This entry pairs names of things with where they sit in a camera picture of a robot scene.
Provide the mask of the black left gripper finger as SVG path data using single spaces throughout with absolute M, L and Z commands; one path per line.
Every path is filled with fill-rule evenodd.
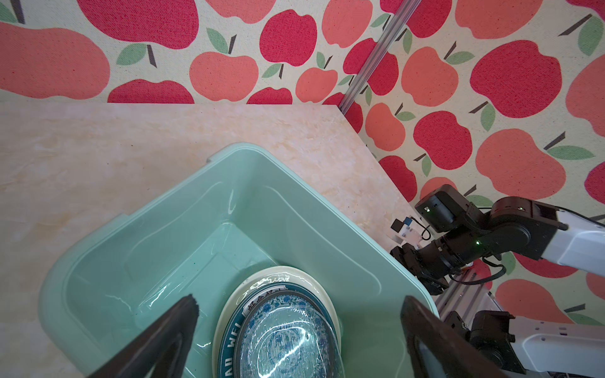
M 91 376 L 181 377 L 198 318 L 198 303 L 184 296 Z

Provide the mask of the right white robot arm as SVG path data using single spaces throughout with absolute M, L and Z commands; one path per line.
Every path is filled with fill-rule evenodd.
M 504 275 L 506 252 L 604 274 L 604 227 L 572 210 L 505 197 L 483 212 L 449 185 L 416 209 L 439 238 L 421 246 L 409 221 L 395 220 L 391 254 L 432 295 L 460 283 L 463 269 L 477 261 Z M 456 311 L 440 321 L 412 299 L 403 304 L 401 321 L 417 377 L 604 375 L 602 327 L 536 321 L 486 306 L 475 306 L 471 323 Z

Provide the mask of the cream plate with flower sprig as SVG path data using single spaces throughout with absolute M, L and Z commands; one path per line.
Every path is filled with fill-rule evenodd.
M 252 291 L 257 290 L 273 282 L 285 282 L 302 286 L 306 288 L 307 291 L 310 291 L 321 302 L 321 304 L 326 308 L 327 313 L 329 314 L 329 320 L 332 321 L 332 327 L 334 328 L 335 334 L 337 336 L 338 348 L 339 351 L 341 351 L 342 337 L 340 320 L 337 316 L 336 309 L 327 291 L 323 288 L 323 286 L 320 285 L 317 280 L 315 280 L 315 278 L 300 269 L 296 269 L 291 266 L 273 266 L 266 269 L 262 269 L 247 277 L 228 297 L 226 304 L 221 312 L 221 315 L 218 318 L 217 327 L 214 333 L 212 349 L 213 377 L 218 377 L 218 359 L 220 349 L 219 342 L 222 340 L 229 319 L 236 311 L 238 305 L 241 304 L 241 302 L 244 302 L 244 300 L 247 298 L 247 296 L 249 296 L 250 293 L 252 293 Z

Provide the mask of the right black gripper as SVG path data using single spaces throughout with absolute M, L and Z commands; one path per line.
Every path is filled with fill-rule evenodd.
M 450 288 L 444 277 L 473 261 L 473 238 L 442 236 L 420 249 L 396 246 L 390 255 L 431 295 L 441 295 Z M 415 377 L 506 376 L 415 297 L 404 299 L 400 321 Z

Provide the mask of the mint green plastic bin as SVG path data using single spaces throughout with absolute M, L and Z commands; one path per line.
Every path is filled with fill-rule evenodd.
M 336 309 L 349 377 L 411 377 L 400 311 L 423 286 L 327 199 L 261 147 L 238 143 L 188 179 L 71 247 L 39 294 L 43 330 L 85 375 L 184 296 L 199 305 L 186 377 L 210 377 L 228 297 L 253 273 L 300 269 Z

